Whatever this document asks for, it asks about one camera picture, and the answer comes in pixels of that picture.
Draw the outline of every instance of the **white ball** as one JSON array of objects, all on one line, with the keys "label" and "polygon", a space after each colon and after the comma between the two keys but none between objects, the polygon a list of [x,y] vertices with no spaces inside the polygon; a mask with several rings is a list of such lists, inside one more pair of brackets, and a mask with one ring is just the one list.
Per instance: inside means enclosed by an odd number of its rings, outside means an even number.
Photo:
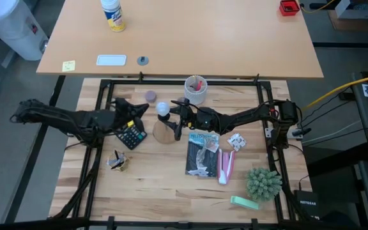
[{"label": "white ball", "polygon": [[159,102],[156,105],[157,114],[165,116],[170,112],[170,105],[167,102]]}]

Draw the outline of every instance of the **magazine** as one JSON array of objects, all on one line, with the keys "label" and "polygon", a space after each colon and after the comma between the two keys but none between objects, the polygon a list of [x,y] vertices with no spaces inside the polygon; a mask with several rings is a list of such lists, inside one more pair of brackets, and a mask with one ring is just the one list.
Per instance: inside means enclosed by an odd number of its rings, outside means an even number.
[{"label": "magazine", "polygon": [[218,148],[217,134],[190,133],[185,174],[217,177]]}]

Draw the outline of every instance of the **paper cup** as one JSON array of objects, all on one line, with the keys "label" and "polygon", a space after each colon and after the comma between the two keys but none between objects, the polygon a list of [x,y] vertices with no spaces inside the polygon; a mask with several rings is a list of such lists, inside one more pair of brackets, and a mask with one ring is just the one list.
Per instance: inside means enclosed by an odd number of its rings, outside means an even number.
[{"label": "paper cup", "polygon": [[[196,91],[196,88],[201,81],[201,89]],[[191,104],[199,105],[204,102],[207,97],[207,81],[198,75],[193,75],[185,80],[184,96],[190,100]]]}]

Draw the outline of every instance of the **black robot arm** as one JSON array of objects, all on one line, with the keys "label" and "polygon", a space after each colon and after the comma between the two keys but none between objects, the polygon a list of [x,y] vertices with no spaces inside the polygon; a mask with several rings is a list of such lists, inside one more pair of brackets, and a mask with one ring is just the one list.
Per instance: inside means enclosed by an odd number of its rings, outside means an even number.
[{"label": "black robot arm", "polygon": [[96,147],[98,138],[115,134],[129,121],[134,121],[138,129],[144,130],[141,116],[149,105],[132,105],[123,98],[110,103],[115,109],[71,112],[52,107],[36,99],[19,103],[15,114],[10,118],[14,123],[43,123],[59,129],[66,135],[73,135],[85,145]]},{"label": "black robot arm", "polygon": [[[158,116],[158,119],[174,130],[176,141],[180,140],[183,127],[189,127],[191,130],[214,131],[219,135],[223,135],[240,125],[255,121],[269,121],[273,123],[270,144],[278,149],[285,149],[288,147],[288,130],[298,122],[296,104],[289,100],[271,100],[260,104],[256,108],[233,115],[221,114],[209,107],[198,108],[190,104],[188,99],[184,102],[174,100],[171,102],[178,105],[170,108],[170,113],[180,115],[179,123],[168,121],[169,114],[164,117]],[[279,118],[271,115],[271,109],[267,103],[279,107]],[[195,107],[197,113],[194,113],[190,106]]]}]

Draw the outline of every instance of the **black calculator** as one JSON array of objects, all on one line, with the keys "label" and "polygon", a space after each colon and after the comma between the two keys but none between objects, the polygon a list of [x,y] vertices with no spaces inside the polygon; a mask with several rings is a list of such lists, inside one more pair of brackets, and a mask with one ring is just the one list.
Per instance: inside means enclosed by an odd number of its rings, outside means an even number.
[{"label": "black calculator", "polygon": [[134,122],[130,121],[116,137],[118,137],[128,149],[133,150],[147,137],[147,133],[145,131],[141,132]]}]

